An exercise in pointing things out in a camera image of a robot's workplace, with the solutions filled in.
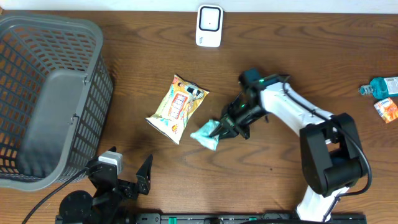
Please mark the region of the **teal package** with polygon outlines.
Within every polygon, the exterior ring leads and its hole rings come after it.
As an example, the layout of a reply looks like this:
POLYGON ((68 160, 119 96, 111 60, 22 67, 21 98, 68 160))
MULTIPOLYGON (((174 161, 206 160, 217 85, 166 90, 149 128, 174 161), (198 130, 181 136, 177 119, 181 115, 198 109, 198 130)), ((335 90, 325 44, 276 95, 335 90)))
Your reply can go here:
POLYGON ((211 137, 210 134, 218 127, 219 124, 219 121, 210 119, 198 131, 191 133, 190 137, 198 141, 205 148, 216 151, 219 143, 219 135, 211 137))

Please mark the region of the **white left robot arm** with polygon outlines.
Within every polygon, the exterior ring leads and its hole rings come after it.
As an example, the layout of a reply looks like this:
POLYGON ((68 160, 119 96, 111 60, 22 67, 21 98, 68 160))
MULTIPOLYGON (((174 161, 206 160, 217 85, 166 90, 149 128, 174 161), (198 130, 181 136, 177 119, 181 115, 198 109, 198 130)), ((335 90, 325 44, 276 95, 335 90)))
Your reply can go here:
POLYGON ((136 182, 118 178, 123 171, 123 155, 116 147, 92 158, 85 174, 96 188, 94 195, 84 190, 68 194, 61 202, 56 223, 136 223, 136 216, 121 204, 137 200, 150 191, 153 155, 149 155, 136 172, 136 182))

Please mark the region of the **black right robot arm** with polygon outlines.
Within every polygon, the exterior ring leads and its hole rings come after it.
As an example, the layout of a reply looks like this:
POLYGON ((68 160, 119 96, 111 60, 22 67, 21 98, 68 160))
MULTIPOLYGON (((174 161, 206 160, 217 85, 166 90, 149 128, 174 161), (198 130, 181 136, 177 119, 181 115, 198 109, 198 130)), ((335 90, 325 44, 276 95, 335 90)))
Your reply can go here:
POLYGON ((343 197, 367 192, 373 175, 362 150, 353 118, 334 115, 298 95, 287 75, 240 78, 246 101, 236 98, 223 110, 219 125, 210 136, 220 139, 242 135, 248 139, 249 126, 273 114, 300 138, 302 172, 308 184, 297 206, 297 219, 325 223, 343 197))

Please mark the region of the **teal mouthwash bottle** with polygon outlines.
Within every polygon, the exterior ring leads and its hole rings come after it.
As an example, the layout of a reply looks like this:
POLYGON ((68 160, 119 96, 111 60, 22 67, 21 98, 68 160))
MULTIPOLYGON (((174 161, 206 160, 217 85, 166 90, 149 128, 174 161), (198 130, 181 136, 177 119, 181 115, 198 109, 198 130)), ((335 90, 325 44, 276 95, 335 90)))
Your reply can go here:
POLYGON ((373 78, 369 84, 359 88, 361 95, 372 95, 375 99, 383 100, 388 97, 397 97, 397 77, 373 78))

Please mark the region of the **orange wiper sheet bag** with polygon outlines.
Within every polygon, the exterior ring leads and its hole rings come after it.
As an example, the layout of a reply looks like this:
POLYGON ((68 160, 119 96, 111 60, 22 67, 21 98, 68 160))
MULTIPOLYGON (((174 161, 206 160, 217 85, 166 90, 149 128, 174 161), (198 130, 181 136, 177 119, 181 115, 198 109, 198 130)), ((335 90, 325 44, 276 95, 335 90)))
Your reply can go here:
POLYGON ((175 74, 158 109, 145 120, 179 145, 189 119, 209 93, 208 90, 175 74))

